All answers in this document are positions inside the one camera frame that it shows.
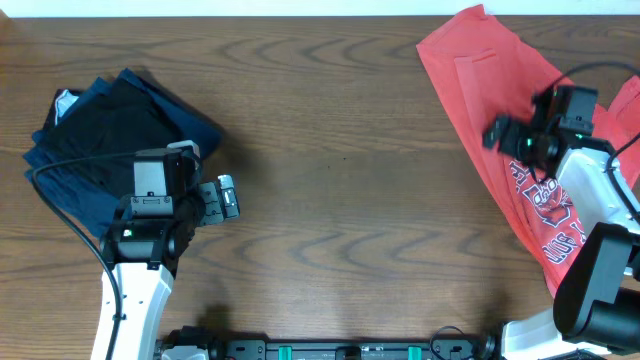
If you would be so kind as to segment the red printed t-shirt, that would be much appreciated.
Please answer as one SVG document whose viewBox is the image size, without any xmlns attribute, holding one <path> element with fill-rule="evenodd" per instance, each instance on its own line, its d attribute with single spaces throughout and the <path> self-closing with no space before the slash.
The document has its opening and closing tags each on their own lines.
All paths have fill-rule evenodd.
<svg viewBox="0 0 640 360">
<path fill-rule="evenodd" d="M 560 71 L 477 5 L 432 32 L 417 51 L 485 186 L 555 292 L 587 235 L 566 191 L 542 171 L 482 145 L 496 116 L 528 121 L 532 97 Z"/>
</svg>

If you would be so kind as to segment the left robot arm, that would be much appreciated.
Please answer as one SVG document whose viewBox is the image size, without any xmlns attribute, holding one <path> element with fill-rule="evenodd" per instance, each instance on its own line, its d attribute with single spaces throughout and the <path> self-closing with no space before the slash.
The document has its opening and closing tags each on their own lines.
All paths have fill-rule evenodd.
<svg viewBox="0 0 640 360">
<path fill-rule="evenodd" d="M 134 190 L 100 239 L 106 268 L 92 358 L 153 358 L 179 258 L 196 229 L 239 216 L 232 177 L 202 182 L 202 170 L 191 140 L 135 153 Z"/>
</svg>

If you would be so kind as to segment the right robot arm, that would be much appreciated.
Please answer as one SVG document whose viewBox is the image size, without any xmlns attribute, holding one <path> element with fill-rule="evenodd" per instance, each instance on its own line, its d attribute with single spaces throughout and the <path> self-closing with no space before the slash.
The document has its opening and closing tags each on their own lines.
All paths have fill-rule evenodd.
<svg viewBox="0 0 640 360">
<path fill-rule="evenodd" d="M 502 115 L 483 145 L 542 170 L 567 192 L 587 239 L 551 310 L 501 330 L 503 359 L 595 359 L 639 350 L 639 203 L 620 171 L 618 150 L 592 135 L 598 93 L 551 85 L 533 98 L 530 123 Z"/>
</svg>

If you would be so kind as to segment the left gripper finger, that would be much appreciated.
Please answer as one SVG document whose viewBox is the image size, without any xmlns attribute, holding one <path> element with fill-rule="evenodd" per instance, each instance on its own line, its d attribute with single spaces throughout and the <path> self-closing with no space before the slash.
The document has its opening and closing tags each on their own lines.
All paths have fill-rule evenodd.
<svg viewBox="0 0 640 360">
<path fill-rule="evenodd" d="M 193 153 L 197 158 L 201 157 L 199 146 L 192 140 L 183 140 L 179 142 L 169 143 L 167 147 L 172 149 L 187 150 Z"/>
<path fill-rule="evenodd" d="M 218 183 L 220 206 L 224 218 L 237 218 L 240 215 L 240 208 L 233 178 L 230 175 L 220 175 Z"/>
</svg>

